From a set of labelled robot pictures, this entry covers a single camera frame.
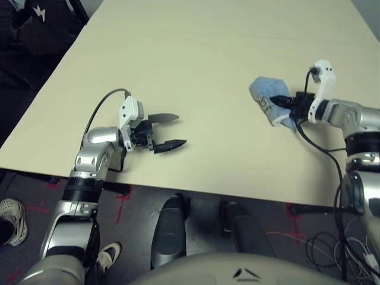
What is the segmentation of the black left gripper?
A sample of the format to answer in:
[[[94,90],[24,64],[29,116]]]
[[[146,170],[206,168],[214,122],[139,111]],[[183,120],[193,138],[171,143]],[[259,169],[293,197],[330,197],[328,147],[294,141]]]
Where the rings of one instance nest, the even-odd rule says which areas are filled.
[[[148,119],[141,121],[136,127],[131,127],[130,140],[134,147],[144,147],[153,150],[154,154],[172,151],[182,145],[187,140],[168,140],[161,144],[153,141],[153,124],[166,124],[179,119],[178,115],[172,113],[156,113],[148,115]]]

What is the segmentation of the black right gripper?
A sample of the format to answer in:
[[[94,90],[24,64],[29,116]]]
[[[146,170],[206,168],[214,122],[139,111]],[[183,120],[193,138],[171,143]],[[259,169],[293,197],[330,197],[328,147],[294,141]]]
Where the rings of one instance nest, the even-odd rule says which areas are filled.
[[[304,93],[303,91],[297,91],[294,98],[276,95],[270,97],[270,100],[276,106],[290,109],[290,117],[292,119],[307,119],[311,104],[315,100],[315,93]]]

